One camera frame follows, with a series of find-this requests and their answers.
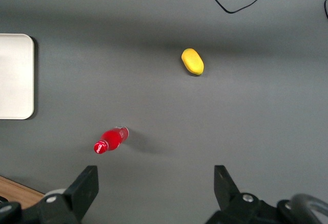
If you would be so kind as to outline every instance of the wooden surface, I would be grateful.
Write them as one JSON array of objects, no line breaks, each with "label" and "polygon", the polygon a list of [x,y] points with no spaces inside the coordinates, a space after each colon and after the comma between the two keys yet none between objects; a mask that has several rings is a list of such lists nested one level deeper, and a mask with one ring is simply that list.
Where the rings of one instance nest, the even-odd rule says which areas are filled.
[{"label": "wooden surface", "polygon": [[9,201],[20,202],[22,208],[28,208],[43,198],[43,194],[0,176],[0,196]]}]

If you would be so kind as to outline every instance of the white tray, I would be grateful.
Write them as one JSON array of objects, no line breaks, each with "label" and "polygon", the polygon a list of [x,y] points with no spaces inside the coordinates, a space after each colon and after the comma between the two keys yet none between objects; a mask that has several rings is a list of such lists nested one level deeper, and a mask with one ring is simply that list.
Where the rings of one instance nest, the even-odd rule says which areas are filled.
[{"label": "white tray", "polygon": [[34,43],[25,34],[0,34],[0,119],[34,111]]}]

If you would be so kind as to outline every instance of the yellow object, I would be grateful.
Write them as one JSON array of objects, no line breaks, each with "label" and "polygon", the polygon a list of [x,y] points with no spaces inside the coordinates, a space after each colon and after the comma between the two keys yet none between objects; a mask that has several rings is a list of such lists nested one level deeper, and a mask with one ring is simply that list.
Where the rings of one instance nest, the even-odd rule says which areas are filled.
[{"label": "yellow object", "polygon": [[182,53],[181,59],[189,72],[197,75],[203,74],[204,63],[197,51],[191,48],[185,49]]}]

